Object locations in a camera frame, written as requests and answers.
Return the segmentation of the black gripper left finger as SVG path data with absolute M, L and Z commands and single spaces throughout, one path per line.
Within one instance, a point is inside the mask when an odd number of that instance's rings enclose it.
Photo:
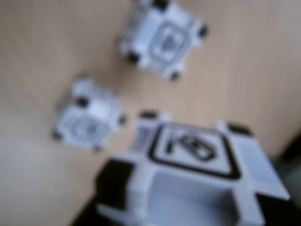
M 100 226 L 101 217 L 96 212 L 95 200 L 90 200 L 71 221 L 70 226 Z

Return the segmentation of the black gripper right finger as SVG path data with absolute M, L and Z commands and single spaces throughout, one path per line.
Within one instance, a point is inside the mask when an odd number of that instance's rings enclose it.
M 301 224 L 301 134 L 294 136 L 283 152 L 269 159 L 290 195 L 290 204 L 268 226 Z

